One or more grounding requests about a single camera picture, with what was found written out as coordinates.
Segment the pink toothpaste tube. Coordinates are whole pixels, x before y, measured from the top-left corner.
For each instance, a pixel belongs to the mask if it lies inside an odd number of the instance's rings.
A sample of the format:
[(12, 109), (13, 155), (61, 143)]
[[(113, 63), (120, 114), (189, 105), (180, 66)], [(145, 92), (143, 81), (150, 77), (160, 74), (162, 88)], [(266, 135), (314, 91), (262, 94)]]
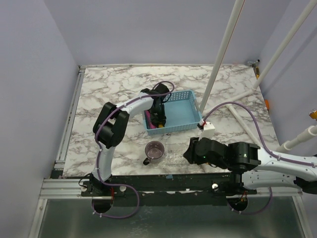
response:
[(146, 115), (146, 118), (147, 118), (149, 129), (155, 129), (156, 127), (151, 122), (151, 115), (150, 115), (149, 111), (145, 111), (145, 115)]

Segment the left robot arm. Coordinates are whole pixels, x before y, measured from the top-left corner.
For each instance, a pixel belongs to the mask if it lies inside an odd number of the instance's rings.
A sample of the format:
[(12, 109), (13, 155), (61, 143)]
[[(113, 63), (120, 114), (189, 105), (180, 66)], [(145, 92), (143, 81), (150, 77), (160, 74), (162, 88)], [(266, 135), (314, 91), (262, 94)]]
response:
[(99, 150), (89, 182), (95, 186), (108, 186), (111, 164), (116, 147), (122, 142), (128, 122), (135, 115), (148, 111), (149, 121), (155, 128), (164, 127), (166, 115), (164, 104), (174, 91), (169, 81), (157, 83), (152, 89), (145, 88), (134, 98), (120, 104), (105, 103), (94, 126), (94, 140)]

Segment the clear textured glass tray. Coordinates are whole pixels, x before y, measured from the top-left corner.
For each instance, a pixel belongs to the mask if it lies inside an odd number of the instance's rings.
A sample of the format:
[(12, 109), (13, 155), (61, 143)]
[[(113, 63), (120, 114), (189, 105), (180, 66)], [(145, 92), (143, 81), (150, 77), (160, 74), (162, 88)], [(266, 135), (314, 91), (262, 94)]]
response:
[(144, 168), (159, 174), (187, 174), (203, 172), (204, 167), (196, 164), (190, 164), (183, 157), (184, 152), (184, 147), (176, 148), (176, 150), (168, 148), (157, 162), (151, 161), (151, 163), (144, 166)]

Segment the purple grey mug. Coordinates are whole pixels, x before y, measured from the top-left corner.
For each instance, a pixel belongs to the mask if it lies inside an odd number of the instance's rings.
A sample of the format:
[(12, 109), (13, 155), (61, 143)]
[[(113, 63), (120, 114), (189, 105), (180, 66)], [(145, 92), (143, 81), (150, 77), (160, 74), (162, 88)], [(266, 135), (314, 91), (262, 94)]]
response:
[(158, 164), (164, 158), (164, 145), (159, 141), (151, 141), (145, 146), (146, 158), (143, 161), (143, 165)]

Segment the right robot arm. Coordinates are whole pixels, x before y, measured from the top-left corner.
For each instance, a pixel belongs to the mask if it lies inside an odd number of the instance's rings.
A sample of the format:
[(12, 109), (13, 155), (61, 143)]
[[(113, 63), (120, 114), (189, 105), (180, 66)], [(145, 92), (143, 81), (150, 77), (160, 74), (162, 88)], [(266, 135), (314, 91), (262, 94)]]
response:
[(190, 164), (209, 163), (227, 169), (235, 181), (232, 193), (261, 187), (292, 187), (304, 193), (317, 192), (317, 159), (266, 150), (256, 144), (228, 145), (208, 138), (192, 137), (184, 158)]

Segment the light blue plastic basket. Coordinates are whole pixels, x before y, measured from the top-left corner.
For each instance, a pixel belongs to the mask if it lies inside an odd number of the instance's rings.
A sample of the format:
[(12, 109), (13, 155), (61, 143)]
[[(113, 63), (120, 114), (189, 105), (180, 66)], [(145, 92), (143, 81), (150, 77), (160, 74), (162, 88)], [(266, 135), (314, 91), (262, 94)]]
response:
[(149, 136), (195, 129), (202, 120), (202, 114), (192, 90), (172, 92), (164, 106), (166, 116), (164, 127), (150, 128), (148, 119), (143, 116), (144, 127)]

